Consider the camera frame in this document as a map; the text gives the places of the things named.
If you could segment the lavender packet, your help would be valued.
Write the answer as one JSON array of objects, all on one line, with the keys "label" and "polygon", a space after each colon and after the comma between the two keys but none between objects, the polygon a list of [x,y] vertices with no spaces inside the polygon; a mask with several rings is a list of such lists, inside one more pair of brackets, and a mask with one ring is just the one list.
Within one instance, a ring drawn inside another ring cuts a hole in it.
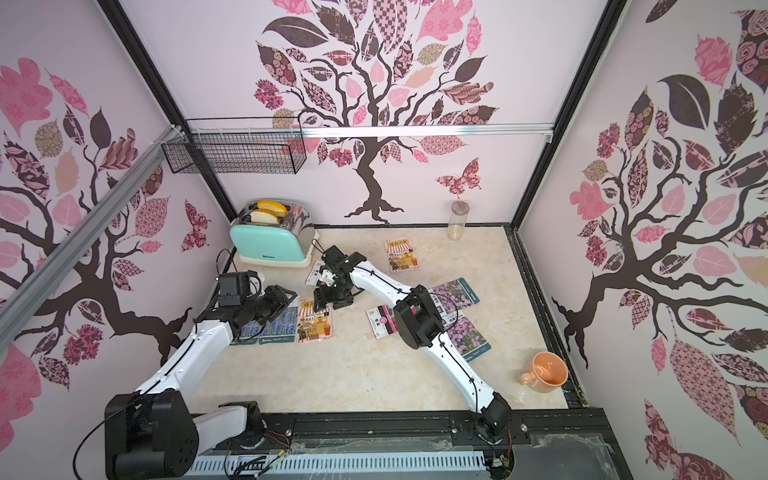
[{"label": "lavender packet", "polygon": [[258,337],[260,345],[272,343],[294,343],[297,335],[298,307],[289,306],[283,313],[269,322]]},{"label": "lavender packet", "polygon": [[248,345],[257,341],[257,338],[263,333],[264,326],[260,324],[248,324],[232,340],[231,345]]}]

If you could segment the sunflower shop packet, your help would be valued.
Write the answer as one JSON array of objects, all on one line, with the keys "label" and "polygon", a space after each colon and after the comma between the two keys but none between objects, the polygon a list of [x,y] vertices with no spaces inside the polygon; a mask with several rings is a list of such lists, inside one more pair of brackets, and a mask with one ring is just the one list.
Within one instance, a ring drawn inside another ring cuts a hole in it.
[{"label": "sunflower shop packet", "polygon": [[328,340],[333,334],[333,310],[326,306],[316,311],[313,300],[300,300],[298,304],[296,335],[299,344]]},{"label": "sunflower shop packet", "polygon": [[387,240],[384,242],[384,247],[392,273],[409,271],[420,267],[415,246],[410,238],[402,237]]}]

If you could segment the pink flower packet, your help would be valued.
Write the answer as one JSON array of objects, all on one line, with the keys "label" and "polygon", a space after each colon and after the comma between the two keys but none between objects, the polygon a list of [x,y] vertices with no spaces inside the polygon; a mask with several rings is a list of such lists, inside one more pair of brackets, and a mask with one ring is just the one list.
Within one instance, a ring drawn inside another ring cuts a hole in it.
[{"label": "pink flower packet", "polygon": [[308,286],[317,286],[318,283],[322,283],[324,268],[325,264],[322,260],[315,261],[305,279],[305,284]]},{"label": "pink flower packet", "polygon": [[397,332],[393,310],[387,305],[380,305],[366,312],[366,318],[376,340]]}]

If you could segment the purple flower packet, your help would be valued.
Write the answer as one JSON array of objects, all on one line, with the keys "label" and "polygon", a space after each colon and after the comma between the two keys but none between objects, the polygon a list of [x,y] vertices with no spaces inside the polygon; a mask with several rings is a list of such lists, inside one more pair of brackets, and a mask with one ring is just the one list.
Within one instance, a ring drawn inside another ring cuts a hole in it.
[{"label": "purple flower packet", "polygon": [[448,328],[447,334],[467,362],[471,362],[491,350],[491,344],[464,316],[461,316]]},{"label": "purple flower packet", "polygon": [[480,302],[478,295],[463,277],[432,287],[430,293],[444,313],[452,313]]}]

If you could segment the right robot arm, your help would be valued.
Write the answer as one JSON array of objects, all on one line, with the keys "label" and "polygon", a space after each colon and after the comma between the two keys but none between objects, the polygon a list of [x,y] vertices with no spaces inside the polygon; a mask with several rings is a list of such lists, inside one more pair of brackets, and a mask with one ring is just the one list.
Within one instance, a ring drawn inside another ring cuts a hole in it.
[{"label": "right robot arm", "polygon": [[313,291],[317,310],[350,306],[357,293],[373,295],[393,310],[397,333],[403,342],[414,350],[424,351],[452,379],[474,414],[477,435],[493,444],[507,436],[511,406],[475,372],[454,345],[432,292],[423,285],[412,287],[396,281],[358,252],[346,255],[336,246],[324,248],[317,242],[313,247],[321,253],[326,277]]}]

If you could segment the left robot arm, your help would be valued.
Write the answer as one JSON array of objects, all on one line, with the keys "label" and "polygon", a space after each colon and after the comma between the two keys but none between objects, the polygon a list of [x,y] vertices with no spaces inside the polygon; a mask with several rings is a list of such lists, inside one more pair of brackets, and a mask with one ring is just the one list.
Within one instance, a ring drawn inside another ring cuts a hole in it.
[{"label": "left robot arm", "polygon": [[217,357],[255,322],[277,319],[296,299],[292,290],[262,286],[254,271],[225,273],[189,336],[134,392],[115,396],[104,416],[105,473],[110,479],[181,477],[217,445],[249,435],[261,439],[265,423],[256,402],[225,404],[202,415],[186,399]]}]

